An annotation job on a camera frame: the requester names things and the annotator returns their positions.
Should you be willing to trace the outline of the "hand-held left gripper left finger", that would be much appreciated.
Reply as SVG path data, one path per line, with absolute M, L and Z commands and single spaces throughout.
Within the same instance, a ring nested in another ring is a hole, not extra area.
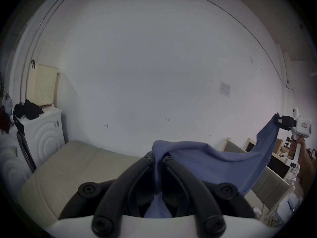
M 154 199 L 154 156 L 148 152 L 118 178 L 85 182 L 62 210 L 59 220 L 93 216 L 98 237 L 118 237 L 123 215 L 145 217 Z

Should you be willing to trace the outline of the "person's right hand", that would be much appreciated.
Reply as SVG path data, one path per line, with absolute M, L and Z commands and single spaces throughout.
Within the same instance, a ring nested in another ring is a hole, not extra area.
M 295 140 L 295 136 L 291 136 L 291 146 L 296 150 L 297 145 L 300 144 L 300 153 L 299 153 L 299 159 L 305 157 L 307 153 L 307 148 L 306 148 L 306 141 L 303 136 L 298 136 L 297 139 Z

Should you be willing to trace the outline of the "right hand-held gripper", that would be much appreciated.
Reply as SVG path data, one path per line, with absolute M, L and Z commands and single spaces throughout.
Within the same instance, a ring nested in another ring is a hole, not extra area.
M 309 118 L 299 115 L 298 108 L 293 109 L 293 116 L 276 116 L 276 125 L 281 129 L 292 132 L 293 140 L 297 141 L 299 137 L 308 138 L 311 136 L 312 122 Z M 298 167 L 298 159 L 300 154 L 300 143 L 297 143 L 293 159 L 286 160 L 285 164 L 291 168 Z

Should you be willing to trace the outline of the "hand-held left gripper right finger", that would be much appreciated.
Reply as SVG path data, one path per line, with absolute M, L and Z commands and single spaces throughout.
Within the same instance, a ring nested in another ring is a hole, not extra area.
M 201 181 L 171 156 L 162 161 L 161 188 L 173 218 L 194 216 L 198 237 L 221 237 L 227 227 L 224 215 L 256 219 L 235 185 Z

